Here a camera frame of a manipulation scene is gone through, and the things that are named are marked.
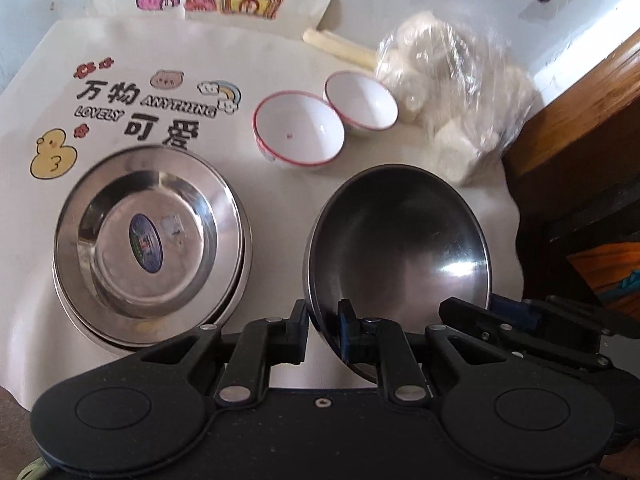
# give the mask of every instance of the small ceramic bowl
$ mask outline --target small ceramic bowl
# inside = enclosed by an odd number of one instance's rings
[[[359,72],[335,72],[324,82],[324,98],[349,133],[372,136],[398,120],[398,103],[376,79]]]
[[[277,92],[254,112],[258,149],[282,168],[317,168],[333,160],[344,144],[338,114],[306,92]]]

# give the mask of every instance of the clear plastic bag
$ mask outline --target clear plastic bag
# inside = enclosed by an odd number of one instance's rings
[[[526,70],[494,43],[421,12],[378,48],[376,77],[398,101],[400,120],[423,127],[437,173],[454,184],[504,153],[536,95]]]

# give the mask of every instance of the cartoon pig drawing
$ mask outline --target cartoon pig drawing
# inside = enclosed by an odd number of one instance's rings
[[[184,72],[177,70],[158,70],[149,83],[158,90],[173,90],[182,84]]]

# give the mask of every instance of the white tablecloth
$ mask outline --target white tablecloth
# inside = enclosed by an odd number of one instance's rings
[[[113,65],[104,63],[107,58]],[[95,71],[79,77],[82,71],[77,67],[90,62]],[[258,102],[285,89],[321,94],[325,78],[345,68],[345,63],[302,42],[246,30],[181,20],[58,22],[0,96],[0,353],[4,355],[0,385],[30,408],[52,384],[115,358],[73,327],[56,297],[50,266],[57,216],[68,192],[89,167],[137,142],[162,142],[176,118],[199,121],[198,137],[188,140],[188,149],[204,156],[229,181],[252,226],[251,276],[225,330],[239,331],[250,320],[265,316],[286,317],[303,295],[308,232],[335,189],[377,164],[404,162],[430,168],[428,145],[420,131],[400,125],[375,139],[349,137],[338,159],[315,172],[284,171],[263,159],[251,127]],[[183,72],[179,88],[158,88],[162,84],[157,81],[152,86],[158,70]],[[238,109],[225,108],[224,100],[200,92],[198,84],[204,81],[232,83],[230,87],[241,93]],[[110,92],[121,82],[125,84],[121,90],[130,83],[140,90],[130,105],[117,99],[122,92]],[[78,97],[92,87],[100,89],[94,99],[89,99],[93,91]],[[111,103],[110,94],[116,97]],[[209,118],[143,106],[148,95],[210,103],[219,109],[215,118]],[[87,107],[96,109],[88,117],[76,116]],[[104,117],[109,114],[99,114],[100,108],[124,113],[116,113],[121,115],[117,121],[108,121]],[[124,134],[134,112],[159,118],[148,139],[138,141]],[[88,132],[76,130],[82,123]],[[37,165],[32,175],[36,140],[52,128],[66,132],[65,146],[76,150],[77,159],[62,157],[62,166],[67,163],[70,169],[54,172],[61,173],[57,178],[34,178],[42,176]],[[522,273],[514,247],[518,211],[502,167],[459,191],[486,235],[494,292],[519,299]],[[370,385],[348,370],[312,328],[305,363],[275,367],[271,383],[307,388]]]

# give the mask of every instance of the wooden edge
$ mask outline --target wooden edge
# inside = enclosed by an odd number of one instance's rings
[[[588,134],[640,95],[640,30],[524,125],[504,156],[519,177]]]

